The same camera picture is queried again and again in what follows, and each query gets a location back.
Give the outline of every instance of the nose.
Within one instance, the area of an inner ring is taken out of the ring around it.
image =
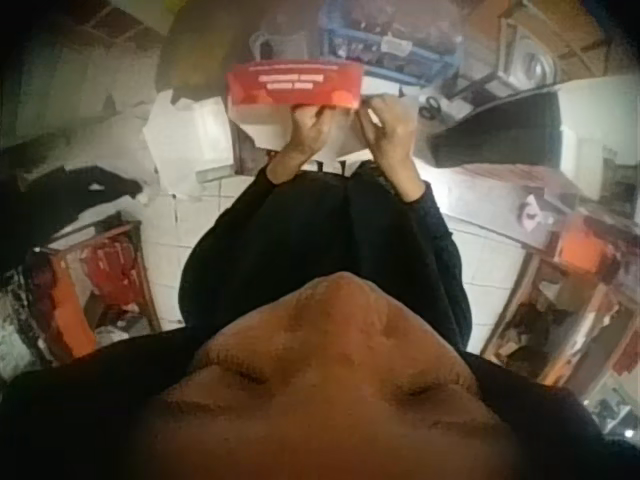
[[[383,337],[389,322],[375,287],[348,273],[307,286],[296,300],[291,330],[314,363],[340,358],[362,362]]]

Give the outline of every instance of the closed eye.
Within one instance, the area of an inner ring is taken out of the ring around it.
[[[230,352],[214,352],[210,358],[210,364],[252,385],[265,385],[268,382],[264,371]]]
[[[464,377],[455,373],[446,376],[446,378],[430,378],[427,381],[413,381],[409,384],[400,385],[399,391],[401,397],[406,399],[415,399],[435,391],[442,390],[443,388],[451,387],[458,387],[470,394],[474,394],[473,387],[465,381]]]

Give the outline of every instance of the cardboard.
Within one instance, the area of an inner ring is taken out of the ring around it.
[[[229,75],[234,107],[246,105],[320,105],[356,110],[364,68],[347,62],[256,62]]]
[[[228,79],[229,118],[253,139],[256,147],[282,150],[291,138],[292,106],[332,106],[338,108],[338,118],[327,146],[313,159],[351,160],[346,157],[357,152],[361,152],[360,157],[371,158],[353,111],[360,106],[361,65],[324,61],[258,62],[237,67]]]

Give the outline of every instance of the black sweater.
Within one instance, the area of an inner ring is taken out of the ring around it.
[[[12,382],[0,404],[3,473],[120,478],[140,411],[186,375],[199,346],[244,313],[340,271],[377,284],[458,350],[485,404],[521,443],[533,478],[639,471],[638,452],[605,441],[569,392],[464,352],[471,313],[460,256],[432,193],[403,204],[373,170],[360,169],[351,179],[303,174],[279,187],[261,172],[187,262],[186,328]]]

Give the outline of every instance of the tile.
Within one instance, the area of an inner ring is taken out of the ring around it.
[[[453,240],[456,242],[462,258],[462,281],[470,282],[482,255],[484,238],[454,230]]]
[[[158,316],[170,321],[180,320],[182,315],[178,306],[178,289],[152,282],[149,285]]]
[[[513,288],[522,267],[525,251],[504,243],[485,239],[470,282],[499,288]]]
[[[493,326],[491,325],[474,325],[469,345],[467,345],[467,352],[479,355],[492,330]]]
[[[128,217],[142,222],[143,242],[178,244],[176,203],[173,197],[160,195],[146,206],[140,202],[129,202],[124,211]]]
[[[500,235],[498,233],[492,232],[490,230],[486,230],[481,228],[473,223],[469,223],[467,221],[461,220],[459,218],[452,217],[450,215],[444,215],[445,222],[453,232],[464,232],[470,233],[473,235],[477,235],[479,237],[487,238],[489,240],[493,240],[494,242],[503,243],[505,245],[511,245],[513,247],[519,247],[520,243]]]
[[[180,279],[182,280],[182,273],[184,272],[184,267],[187,264],[187,260],[189,260],[189,256],[191,255],[191,252],[193,251],[192,248],[180,248],[180,253],[179,253],[179,257],[180,257]]]
[[[213,227],[220,215],[220,199],[203,197],[200,201],[176,200],[178,245],[194,247]]]
[[[221,181],[216,180],[215,182],[205,183],[201,185],[202,187],[202,197],[219,197],[220,196],[220,185]]]
[[[474,325],[494,325],[502,313],[511,289],[465,284]]]
[[[220,213],[222,213],[225,210],[227,210],[228,208],[230,208],[231,205],[233,205],[236,200],[237,200],[236,198],[221,197],[220,198]]]
[[[169,332],[171,330],[177,330],[179,328],[184,327],[184,320],[166,320],[164,318],[160,319],[160,327],[163,332]]]
[[[170,287],[180,286],[181,248],[143,242],[144,260],[149,281]]]
[[[220,195],[223,197],[238,197],[253,182],[253,177],[236,176],[221,180]]]

